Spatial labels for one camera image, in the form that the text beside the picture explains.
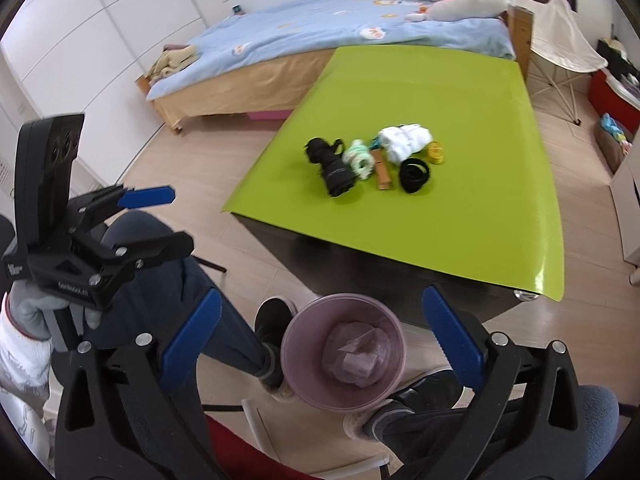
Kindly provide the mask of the grey gloved left hand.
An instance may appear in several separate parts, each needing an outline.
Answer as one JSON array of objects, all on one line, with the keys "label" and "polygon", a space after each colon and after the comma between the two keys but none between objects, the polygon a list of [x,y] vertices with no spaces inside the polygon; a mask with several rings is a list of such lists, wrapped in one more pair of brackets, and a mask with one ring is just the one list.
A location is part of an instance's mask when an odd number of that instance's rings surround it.
[{"label": "grey gloved left hand", "polygon": [[46,341],[51,332],[44,315],[73,306],[63,298],[43,292],[33,281],[21,280],[14,282],[8,292],[6,315],[25,337]]}]

